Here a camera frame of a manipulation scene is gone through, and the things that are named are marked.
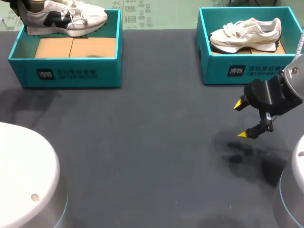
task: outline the shoelace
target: shoelace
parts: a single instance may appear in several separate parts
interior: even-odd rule
[[[83,1],[77,1],[77,0],[63,0],[63,2],[67,5],[66,7],[62,8],[62,11],[69,11],[70,12],[70,18],[72,21],[72,24],[74,25],[73,16],[80,15],[81,19],[84,20],[85,23],[87,23],[88,18],[87,14],[83,9]]]
[[[86,12],[83,11],[83,9],[73,8],[73,7],[63,7],[62,12],[65,13],[65,11],[70,12],[70,18],[71,18],[72,24],[74,24],[73,17],[75,15],[80,15],[81,19],[84,20],[85,23],[87,23],[87,14],[86,14]]]
[[[239,32],[240,29],[242,29],[243,27],[241,26],[241,23],[244,22],[242,20],[238,21],[237,23],[233,24],[233,23],[228,23],[226,25],[224,25],[224,32],[227,36],[231,37],[231,35],[235,36],[239,36]]]

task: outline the table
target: table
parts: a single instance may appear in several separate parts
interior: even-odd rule
[[[0,121],[58,153],[74,228],[276,228],[272,194],[304,133],[304,105],[256,140],[242,86],[204,86],[195,30],[124,32],[123,86],[22,90],[0,33]]]

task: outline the white sneaker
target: white sneaker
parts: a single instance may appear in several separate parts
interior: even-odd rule
[[[217,51],[236,53],[241,48],[274,52],[282,33],[279,18],[273,21],[258,21],[251,18],[235,24],[224,25],[209,35],[210,45]]]
[[[100,29],[108,20],[104,8],[70,0],[64,3],[46,0],[44,9],[38,13],[29,12],[18,0],[18,11],[30,36],[63,33],[81,37]]]

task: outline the background wall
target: background wall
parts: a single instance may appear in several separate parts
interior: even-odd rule
[[[232,0],[235,4],[243,0]],[[274,0],[257,0],[260,5],[270,6]],[[84,0],[106,9],[121,9],[124,29],[193,29],[196,28],[199,7],[223,7],[229,0]],[[246,5],[255,6],[255,0]],[[278,0],[277,6],[290,6],[301,25],[304,25],[303,0]],[[22,22],[10,9],[9,4],[0,1],[0,18],[6,28],[0,31],[20,30]]]

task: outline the white cylinder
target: white cylinder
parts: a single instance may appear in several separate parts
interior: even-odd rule
[[[273,213],[279,228],[304,227],[304,136],[290,157],[273,199]]]
[[[0,228],[70,228],[58,157],[40,134],[0,123]]]

